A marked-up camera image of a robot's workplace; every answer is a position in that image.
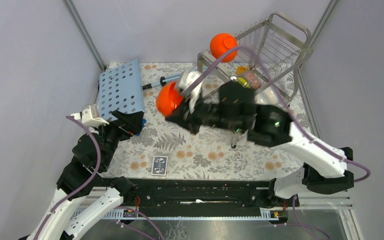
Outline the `stainless steel dish rack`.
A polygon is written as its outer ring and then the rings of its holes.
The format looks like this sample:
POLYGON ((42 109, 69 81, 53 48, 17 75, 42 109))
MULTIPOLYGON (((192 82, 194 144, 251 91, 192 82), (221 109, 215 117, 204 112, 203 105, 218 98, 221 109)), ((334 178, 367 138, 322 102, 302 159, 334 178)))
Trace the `stainless steel dish rack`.
POLYGON ((282 12, 274 12, 236 33, 234 38, 238 45, 251 51, 237 50, 233 60, 219 63, 212 74, 228 82, 243 78, 243 73, 236 74, 238 66, 247 67, 259 77, 261 91, 273 86, 290 103, 299 92, 299 68, 313 53, 311 30, 282 12))

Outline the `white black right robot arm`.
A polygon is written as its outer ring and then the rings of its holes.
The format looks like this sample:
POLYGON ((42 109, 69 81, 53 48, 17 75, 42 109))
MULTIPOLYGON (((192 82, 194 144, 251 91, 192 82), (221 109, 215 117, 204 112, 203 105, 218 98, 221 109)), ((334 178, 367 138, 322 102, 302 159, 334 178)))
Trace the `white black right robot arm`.
POLYGON ((303 192, 331 195, 351 189, 354 174, 347 169, 352 159, 349 147, 335 148, 300 132, 291 116, 275 105, 257 104, 254 90, 230 81, 219 87, 218 103, 199 99, 194 110, 174 84, 166 85, 157 98, 157 108, 168 122, 195 135, 201 126, 246 134, 256 145, 285 151, 303 161, 303 166, 287 176, 270 181, 267 201, 273 206, 303 192))

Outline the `orange plastic bowl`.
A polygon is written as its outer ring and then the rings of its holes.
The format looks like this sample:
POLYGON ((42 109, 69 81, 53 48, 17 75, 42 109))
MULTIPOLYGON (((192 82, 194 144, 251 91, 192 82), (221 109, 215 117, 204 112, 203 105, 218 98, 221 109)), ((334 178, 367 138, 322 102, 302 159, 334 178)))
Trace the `orange plastic bowl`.
POLYGON ((209 44, 209 50, 216 59, 225 54, 228 50, 238 45, 234 36, 228 33, 219 33, 215 35, 209 44))
POLYGON ((184 99, 176 84, 177 82, 173 81, 164 85, 156 98, 156 108, 164 117, 171 115, 184 99))

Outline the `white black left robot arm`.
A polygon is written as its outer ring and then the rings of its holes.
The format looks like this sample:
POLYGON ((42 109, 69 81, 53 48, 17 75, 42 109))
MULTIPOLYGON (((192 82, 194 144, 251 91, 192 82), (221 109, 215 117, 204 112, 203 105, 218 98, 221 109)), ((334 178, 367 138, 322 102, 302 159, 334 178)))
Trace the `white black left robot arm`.
POLYGON ((45 215, 36 229, 24 236, 25 240, 79 240, 112 209, 121 204, 140 203, 135 185, 124 176, 115 177, 109 180, 99 200, 70 220, 92 189, 104 183, 100 174, 108 170, 119 142, 139 135, 146 121, 143 111, 122 113, 115 110, 106 121, 88 108, 66 118, 80 126, 85 134, 72 149, 73 158, 56 183, 45 215))

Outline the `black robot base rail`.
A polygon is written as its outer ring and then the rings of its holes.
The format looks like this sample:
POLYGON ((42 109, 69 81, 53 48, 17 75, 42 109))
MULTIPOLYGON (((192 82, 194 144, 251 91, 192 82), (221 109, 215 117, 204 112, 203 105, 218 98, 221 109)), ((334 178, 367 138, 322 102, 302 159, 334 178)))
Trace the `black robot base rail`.
POLYGON ((259 217, 261 210, 284 211, 293 198, 276 197, 269 181, 130 178, 135 186, 123 207, 148 217, 259 217))

